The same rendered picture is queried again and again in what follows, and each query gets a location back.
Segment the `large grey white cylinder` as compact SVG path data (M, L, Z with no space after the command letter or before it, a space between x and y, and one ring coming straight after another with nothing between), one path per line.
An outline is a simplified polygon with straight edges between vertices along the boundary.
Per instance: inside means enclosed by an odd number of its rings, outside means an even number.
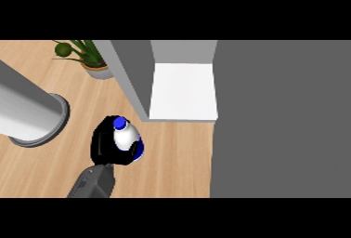
M48 93L0 60L0 134L21 147L42 146L63 132L68 118L67 99Z

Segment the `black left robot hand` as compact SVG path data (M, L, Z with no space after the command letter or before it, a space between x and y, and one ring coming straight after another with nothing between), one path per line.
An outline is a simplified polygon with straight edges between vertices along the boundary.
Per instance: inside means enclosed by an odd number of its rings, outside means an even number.
M113 121L117 116L122 115L108 116L93 131L91 158L96 165L129 165L133 163L130 153L120 151L114 142Z

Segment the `grey open cabinet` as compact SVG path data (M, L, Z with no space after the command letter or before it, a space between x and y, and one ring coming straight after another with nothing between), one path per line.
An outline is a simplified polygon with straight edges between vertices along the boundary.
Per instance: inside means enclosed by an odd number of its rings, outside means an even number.
M210 40L98 40L116 80L145 122L219 119Z

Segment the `flat dark grey cabinet door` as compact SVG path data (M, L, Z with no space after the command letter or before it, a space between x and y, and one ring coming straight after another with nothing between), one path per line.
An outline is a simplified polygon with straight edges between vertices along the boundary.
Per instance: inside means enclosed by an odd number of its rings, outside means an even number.
M351 197L351 41L223 41L216 197Z

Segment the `white bottle with blue cap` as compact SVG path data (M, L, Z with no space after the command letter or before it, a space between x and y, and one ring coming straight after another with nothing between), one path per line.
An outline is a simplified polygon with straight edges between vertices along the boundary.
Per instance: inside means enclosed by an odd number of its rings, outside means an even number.
M114 142L117 148L132 155L132 161L136 162L144 157L145 143L138 128L124 116L117 116L113 121Z

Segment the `potted green plant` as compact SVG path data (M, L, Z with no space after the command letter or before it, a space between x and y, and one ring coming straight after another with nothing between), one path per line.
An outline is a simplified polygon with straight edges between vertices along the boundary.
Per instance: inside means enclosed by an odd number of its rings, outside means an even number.
M60 60L79 62L92 78L108 80L114 77L104 56L92 40L55 40L55 55Z

